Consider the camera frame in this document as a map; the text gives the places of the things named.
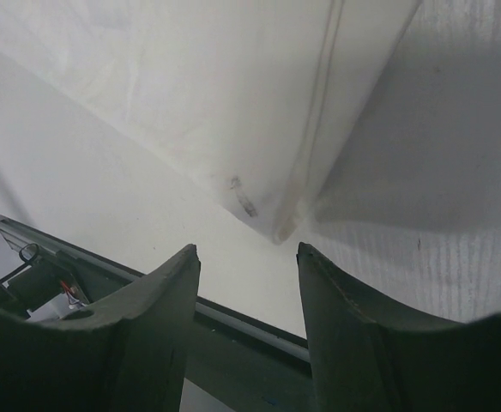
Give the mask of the white red-print t-shirt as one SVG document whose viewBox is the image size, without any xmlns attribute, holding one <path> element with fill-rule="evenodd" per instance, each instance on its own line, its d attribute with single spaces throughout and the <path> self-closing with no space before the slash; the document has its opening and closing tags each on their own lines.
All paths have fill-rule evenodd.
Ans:
<svg viewBox="0 0 501 412">
<path fill-rule="evenodd" d="M 280 244 L 415 1 L 0 1 L 0 52 Z"/>
</svg>

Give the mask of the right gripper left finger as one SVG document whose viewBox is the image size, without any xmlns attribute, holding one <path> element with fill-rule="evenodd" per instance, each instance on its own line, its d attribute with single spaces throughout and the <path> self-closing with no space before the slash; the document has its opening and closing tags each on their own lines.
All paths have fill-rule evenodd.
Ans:
<svg viewBox="0 0 501 412">
<path fill-rule="evenodd" d="M 0 411 L 178 410 L 200 268 L 187 245 L 60 320 L 0 309 Z"/>
</svg>

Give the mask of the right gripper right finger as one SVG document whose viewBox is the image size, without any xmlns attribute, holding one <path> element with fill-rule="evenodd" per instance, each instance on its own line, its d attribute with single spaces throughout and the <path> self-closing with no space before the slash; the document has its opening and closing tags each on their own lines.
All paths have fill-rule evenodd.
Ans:
<svg viewBox="0 0 501 412">
<path fill-rule="evenodd" d="M 322 411 L 501 411 L 501 313 L 458 323 L 390 298 L 312 245 L 297 253 Z"/>
</svg>

